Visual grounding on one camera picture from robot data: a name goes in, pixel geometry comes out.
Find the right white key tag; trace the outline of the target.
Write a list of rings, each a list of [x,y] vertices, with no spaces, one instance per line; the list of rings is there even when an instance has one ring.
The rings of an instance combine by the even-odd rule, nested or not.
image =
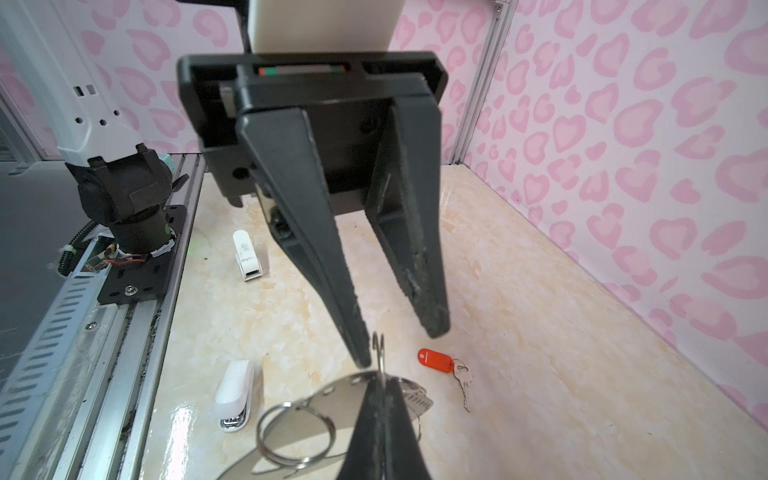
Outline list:
[[[214,400],[214,416],[225,433],[241,430],[251,415],[254,363],[231,362],[221,380]]]

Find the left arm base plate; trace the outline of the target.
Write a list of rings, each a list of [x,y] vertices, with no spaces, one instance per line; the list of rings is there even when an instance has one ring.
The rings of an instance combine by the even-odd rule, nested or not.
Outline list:
[[[122,305],[163,296],[180,251],[186,216],[185,206],[170,205],[141,221],[111,225],[119,252],[138,254],[139,260],[118,260],[110,267],[98,302]]]

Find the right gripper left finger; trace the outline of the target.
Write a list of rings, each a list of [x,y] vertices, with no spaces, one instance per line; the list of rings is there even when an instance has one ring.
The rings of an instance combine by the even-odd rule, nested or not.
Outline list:
[[[384,478],[385,383],[376,374],[368,383],[350,445],[337,480]]]

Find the white key tag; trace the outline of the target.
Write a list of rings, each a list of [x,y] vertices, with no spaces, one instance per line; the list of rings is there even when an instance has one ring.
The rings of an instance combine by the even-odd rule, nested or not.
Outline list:
[[[245,230],[237,230],[232,239],[235,246],[235,258],[244,282],[259,278],[264,270],[255,251],[250,235]]]
[[[254,363],[231,362],[221,380],[214,400],[214,416],[225,433],[241,430],[251,415]]]

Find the left white key tag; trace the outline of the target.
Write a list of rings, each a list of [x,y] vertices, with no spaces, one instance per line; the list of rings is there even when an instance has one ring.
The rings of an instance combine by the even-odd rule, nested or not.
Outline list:
[[[232,239],[235,246],[235,258],[244,282],[259,278],[264,270],[255,251],[250,235],[245,230],[237,230]]]

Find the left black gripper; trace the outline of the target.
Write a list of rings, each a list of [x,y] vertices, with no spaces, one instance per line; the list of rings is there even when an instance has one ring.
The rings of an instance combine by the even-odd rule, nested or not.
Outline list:
[[[357,367],[372,363],[369,335],[334,213],[360,210],[365,199],[421,326],[431,338],[450,330],[436,103],[449,74],[435,53],[185,55],[176,74],[220,192],[240,206],[257,185],[261,200],[274,201],[269,230]]]

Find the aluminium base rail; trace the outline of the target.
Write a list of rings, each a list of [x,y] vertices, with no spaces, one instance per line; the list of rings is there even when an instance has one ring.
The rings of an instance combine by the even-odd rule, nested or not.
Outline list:
[[[135,479],[203,185],[199,154],[174,157],[176,251],[148,280],[126,269],[69,276],[61,249],[86,222],[60,162],[1,168],[1,475]]]

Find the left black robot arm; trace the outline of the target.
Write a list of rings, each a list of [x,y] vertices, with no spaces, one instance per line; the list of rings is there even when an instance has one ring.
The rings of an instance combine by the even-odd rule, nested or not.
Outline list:
[[[257,196],[280,248],[320,295],[354,363],[369,335],[335,219],[361,210],[426,333],[449,331],[439,234],[448,73],[390,51],[399,1],[234,1],[244,49],[185,55],[178,95],[222,194]],[[1,45],[53,130],[86,215],[129,254],[170,244],[179,182],[103,90],[54,1],[5,1]]]

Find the silver carabiner keyring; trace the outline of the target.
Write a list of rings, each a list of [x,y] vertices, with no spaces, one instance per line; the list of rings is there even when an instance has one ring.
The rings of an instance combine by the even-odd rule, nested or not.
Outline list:
[[[376,354],[374,370],[350,374],[311,396],[266,410],[256,424],[255,449],[220,477],[299,479],[334,465],[339,465],[341,470],[366,388],[376,374],[382,376],[384,383],[389,377],[399,382],[419,446],[421,418],[432,408],[433,401],[421,385],[386,371],[382,335],[373,335],[372,348]]]

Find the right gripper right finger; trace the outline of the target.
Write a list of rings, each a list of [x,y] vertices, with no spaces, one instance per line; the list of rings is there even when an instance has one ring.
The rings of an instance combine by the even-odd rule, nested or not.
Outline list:
[[[400,384],[393,377],[386,380],[383,407],[383,478],[431,479]]]

